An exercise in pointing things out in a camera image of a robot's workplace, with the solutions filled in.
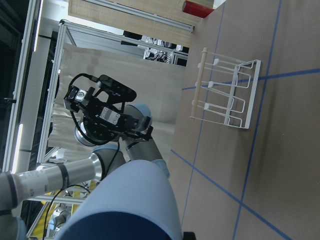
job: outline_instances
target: red can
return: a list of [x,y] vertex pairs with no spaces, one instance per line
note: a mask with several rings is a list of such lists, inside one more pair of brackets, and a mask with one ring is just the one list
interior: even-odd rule
[[182,11],[186,14],[191,14],[204,19],[210,13],[212,13],[214,9],[203,6],[201,4],[197,4],[192,1],[184,1],[182,5]]

